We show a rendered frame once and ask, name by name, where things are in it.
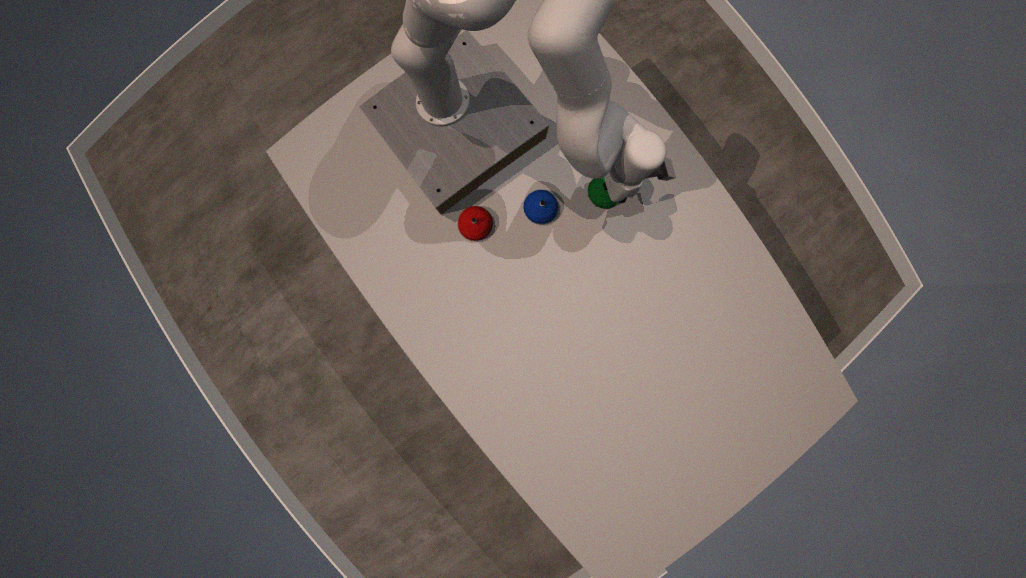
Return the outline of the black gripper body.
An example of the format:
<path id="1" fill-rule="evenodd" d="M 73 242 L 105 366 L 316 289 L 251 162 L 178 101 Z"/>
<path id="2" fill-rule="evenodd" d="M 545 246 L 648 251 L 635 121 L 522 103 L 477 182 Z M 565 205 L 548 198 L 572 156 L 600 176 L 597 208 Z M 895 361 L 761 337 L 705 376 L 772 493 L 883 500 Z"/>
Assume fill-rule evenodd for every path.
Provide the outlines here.
<path id="1" fill-rule="evenodd" d="M 604 179 L 613 202 L 621 201 L 627 197 L 632 198 L 637 194 L 642 186 L 642 181 L 640 184 L 636 184 L 636 186 L 624 185 L 617 181 L 614 176 L 611 177 L 613 174 L 610 171 L 604 177 Z"/>

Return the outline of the blue dome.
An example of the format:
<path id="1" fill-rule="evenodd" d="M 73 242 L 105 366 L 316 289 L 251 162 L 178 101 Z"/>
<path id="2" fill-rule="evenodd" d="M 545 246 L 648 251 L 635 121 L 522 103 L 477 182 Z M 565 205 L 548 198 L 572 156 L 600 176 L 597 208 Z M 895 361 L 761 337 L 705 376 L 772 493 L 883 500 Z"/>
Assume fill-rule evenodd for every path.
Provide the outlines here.
<path id="1" fill-rule="evenodd" d="M 549 191 L 536 190 L 526 197 L 523 208 L 530 221 L 536 224 L 546 224 L 556 217 L 558 202 Z"/>

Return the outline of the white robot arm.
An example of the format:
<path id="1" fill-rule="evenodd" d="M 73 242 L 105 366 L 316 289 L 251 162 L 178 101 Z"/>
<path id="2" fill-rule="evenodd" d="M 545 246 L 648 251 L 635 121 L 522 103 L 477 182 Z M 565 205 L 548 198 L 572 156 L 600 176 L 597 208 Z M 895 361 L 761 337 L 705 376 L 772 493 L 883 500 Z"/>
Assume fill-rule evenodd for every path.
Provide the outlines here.
<path id="1" fill-rule="evenodd" d="M 468 90 L 457 82 L 448 53 L 460 31 L 494 26 L 515 2 L 406 0 L 391 54 L 408 75 L 417 111 L 426 122 L 453 124 L 469 107 Z M 609 101 L 611 76 L 598 34 L 613 5 L 614 0 L 544 0 L 532 17 L 529 45 L 558 95 L 559 147 L 573 168 L 588 178 L 599 179 L 611 170 L 617 181 L 629 186 L 652 177 L 674 179 L 663 139 Z"/>

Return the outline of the red dome bell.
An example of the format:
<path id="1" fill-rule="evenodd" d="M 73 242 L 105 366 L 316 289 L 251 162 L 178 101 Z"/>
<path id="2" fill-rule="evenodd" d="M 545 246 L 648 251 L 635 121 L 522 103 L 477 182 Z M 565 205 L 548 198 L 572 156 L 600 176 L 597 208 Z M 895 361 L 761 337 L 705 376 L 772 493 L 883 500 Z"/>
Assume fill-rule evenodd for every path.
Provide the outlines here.
<path id="1" fill-rule="evenodd" d="M 472 221 L 471 221 L 472 219 Z M 458 219 L 458 229 L 468 240 L 480 241 L 491 233 L 491 214 L 479 206 L 471 206 L 462 211 Z"/>

